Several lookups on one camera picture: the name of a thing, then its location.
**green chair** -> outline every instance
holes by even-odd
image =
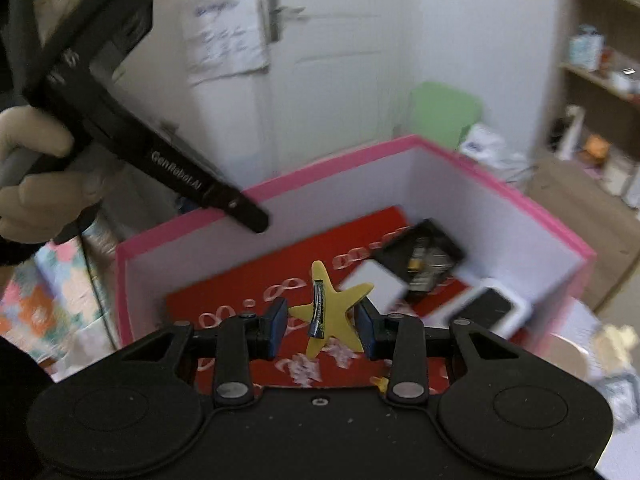
[[[443,148],[455,150],[481,119],[480,99],[451,86],[428,81],[411,92],[409,130]]]

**open box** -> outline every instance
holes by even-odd
[[[540,206],[457,153],[417,136],[368,146],[247,191],[271,213],[255,235],[199,210],[117,249],[117,313],[123,344],[164,323],[164,298],[328,229],[398,206],[412,223],[433,218],[466,252],[456,274],[502,282],[534,313],[524,345],[535,351],[579,297],[593,250]]]

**star-shaped hair clip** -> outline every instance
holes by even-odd
[[[306,356],[315,359],[331,337],[335,337],[354,352],[364,352],[358,333],[349,320],[348,312],[369,294],[374,286],[371,283],[363,283],[336,292],[322,262],[313,263],[311,277],[314,281],[314,302],[292,306],[289,309],[290,316],[309,323]]]

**human hand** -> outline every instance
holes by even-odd
[[[56,157],[68,155],[74,138],[57,120],[31,107],[0,113],[0,165],[19,147]],[[0,237],[21,244],[55,238],[81,211],[99,202],[106,182],[75,171],[29,175],[19,186],[0,189]]]

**door handle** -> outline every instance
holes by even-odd
[[[304,15],[306,7],[286,7],[281,0],[268,0],[269,42],[277,43],[282,39],[285,22],[308,20]]]

